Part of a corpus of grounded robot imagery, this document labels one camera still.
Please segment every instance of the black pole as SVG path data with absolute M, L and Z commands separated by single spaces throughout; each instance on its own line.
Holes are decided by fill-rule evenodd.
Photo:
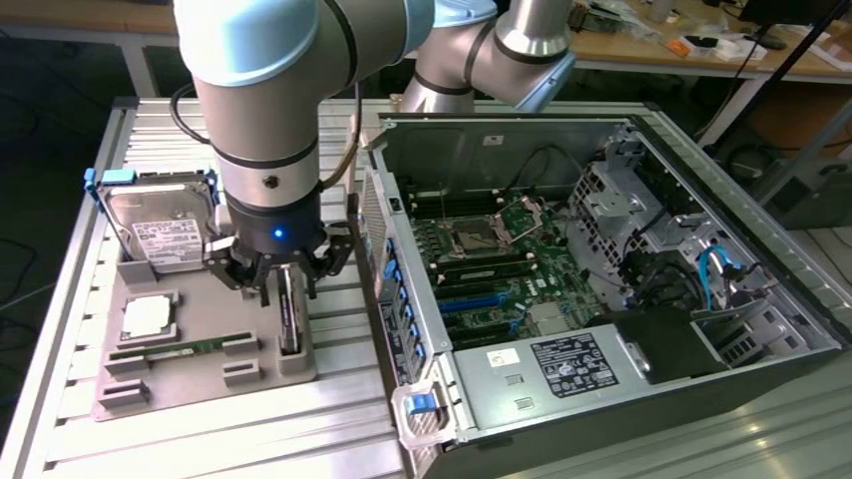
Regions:
M 821 38 L 821 35 L 823 34 L 826 29 L 831 25 L 831 22 L 835 21 L 835 19 L 841 16 L 841 14 L 846 11 L 847 8 L 850 8 L 850 0 L 839 0 L 839 2 L 835 4 L 835 7 L 831 10 L 831 13 L 826 15 L 826 17 L 823 17 L 823 19 L 818 23 L 814 24 L 814 29 L 811 30 L 809 35 L 802 39 L 799 46 L 797 47 L 797 49 L 793 51 L 793 53 L 785 60 L 785 63 L 782 63 L 782 66 L 778 67 L 778 70 L 775 71 L 770 79 L 767 80 L 767 83 L 765 83 L 763 87 L 761 87 L 761 89 L 758 90 L 758 93 L 755 94 L 751 101 L 749 102 L 749 105 L 746 105 L 746 108 L 743 109 L 742 113 L 734 119 L 731 126 L 723 132 L 722 136 L 719 137 L 719 140 L 717 140 L 717 142 L 713 145 L 707 145 L 705 147 L 705 151 L 709 152 L 711 155 L 718 151 L 718 145 L 722 145 L 725 141 L 729 139 L 729 137 L 738 130 L 738 128 L 743 126 L 743 124 L 746 123 L 746 120 L 749 120 L 750 115 L 758 108 L 758 105 L 761 105 L 761 102 L 763 102 L 763 100 L 770 95 L 770 93 L 773 93 L 773 90 L 775 89 L 778 84 L 782 83 L 782 80 L 785 79 L 787 72 L 790 72 L 790 69 L 794 68 L 794 65 L 797 65 L 797 62 L 809 51 L 809 48 L 811 48 L 811 45 L 814 45 L 817 40 Z

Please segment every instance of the floor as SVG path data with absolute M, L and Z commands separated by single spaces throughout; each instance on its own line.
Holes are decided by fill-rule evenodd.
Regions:
M 150 49 L 161 91 L 190 81 L 175 49 Z M 369 98 L 401 93 L 414 66 L 403 63 L 369 81 Z M 10 305 L 6 299 L 50 286 L 83 198 L 83 172 L 95 161 L 117 96 L 134 88 L 119 50 L 101 45 L 17 41 L 0 33 L 0 431 L 11 420 L 50 288 Z M 655 102 L 693 132 L 706 122 L 729 80 L 613 72 L 575 72 L 559 100 Z M 33 264 L 29 248 L 38 251 Z M 23 275 L 21 287 L 15 284 Z

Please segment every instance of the hard drive label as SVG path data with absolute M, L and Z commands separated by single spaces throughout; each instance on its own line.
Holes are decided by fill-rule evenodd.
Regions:
M 590 333 L 538 342 L 531 348 L 554 396 L 563 398 L 618 384 Z
M 154 266 L 202 260 L 202 234 L 195 220 L 135 223 L 134 233 Z

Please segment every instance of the gray parts tray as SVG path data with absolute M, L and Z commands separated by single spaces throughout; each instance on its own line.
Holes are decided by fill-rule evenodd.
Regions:
M 207 271 L 167 274 L 159 282 L 137 283 L 133 291 L 117 274 L 93 407 L 97 421 L 314 380 L 303 274 L 297 268 L 283 273 L 291 287 L 279 288 L 271 274 L 266 307 L 259 295 L 245 298 Z M 151 336 L 157 341 L 122 340 L 129 302 L 154 295 L 173 302 L 165 334 Z M 293 324 L 285 316 L 298 325 L 297 354 L 282 354 L 283 324 Z

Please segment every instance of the screw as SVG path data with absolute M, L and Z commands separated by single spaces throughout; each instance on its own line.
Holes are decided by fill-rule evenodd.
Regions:
M 270 175 L 269 177 L 265 177 L 263 182 L 265 182 L 265 186 L 269 189 L 274 189 L 279 187 L 279 177 Z

